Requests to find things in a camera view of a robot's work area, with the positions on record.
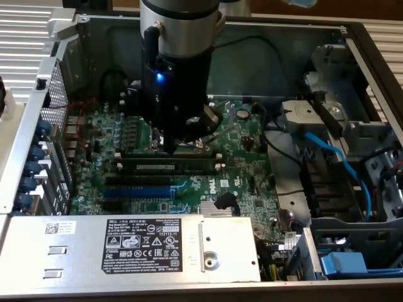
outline capacitor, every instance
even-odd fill
[[[101,170],[102,162],[96,162],[96,163],[95,163],[95,166],[96,166],[96,169],[97,169],[97,170]]]
[[[88,142],[86,144],[86,160],[87,160],[87,162],[91,161],[91,143],[90,142]]]
[[[270,218],[271,220],[271,226],[274,228],[275,226],[277,226],[277,218]]]

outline power supply label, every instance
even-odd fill
[[[107,274],[181,272],[181,219],[109,219],[102,270]]]

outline chip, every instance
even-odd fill
[[[254,168],[253,169],[253,174],[255,175],[262,175],[263,174],[263,170],[261,168]]]
[[[255,200],[254,201],[254,206],[255,206],[255,208],[262,208],[263,207],[263,201]]]
[[[230,139],[230,140],[237,140],[237,139],[239,139],[238,133],[236,133],[236,132],[231,132],[231,133],[229,133],[229,139]]]

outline ventilation grille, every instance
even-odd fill
[[[49,96],[50,106],[49,108],[42,109],[42,118],[51,124],[58,125],[59,129],[63,132],[69,100],[67,99],[62,73],[58,62],[52,72],[52,79],[50,80],[49,85]]]
[[[56,62],[50,80],[49,91],[47,98],[50,97],[49,108],[42,108],[41,117],[53,125],[57,125],[59,130],[58,134],[54,137],[55,152],[57,159],[60,163],[62,174],[65,179],[68,191],[71,193],[72,189],[72,172],[65,155],[63,144],[64,125],[67,118],[67,110],[69,100],[64,87],[60,65]]]

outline yellow wire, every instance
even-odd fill
[[[277,281],[277,272],[276,272],[276,269],[275,269],[275,265],[273,264],[273,272],[275,273],[275,281]]]

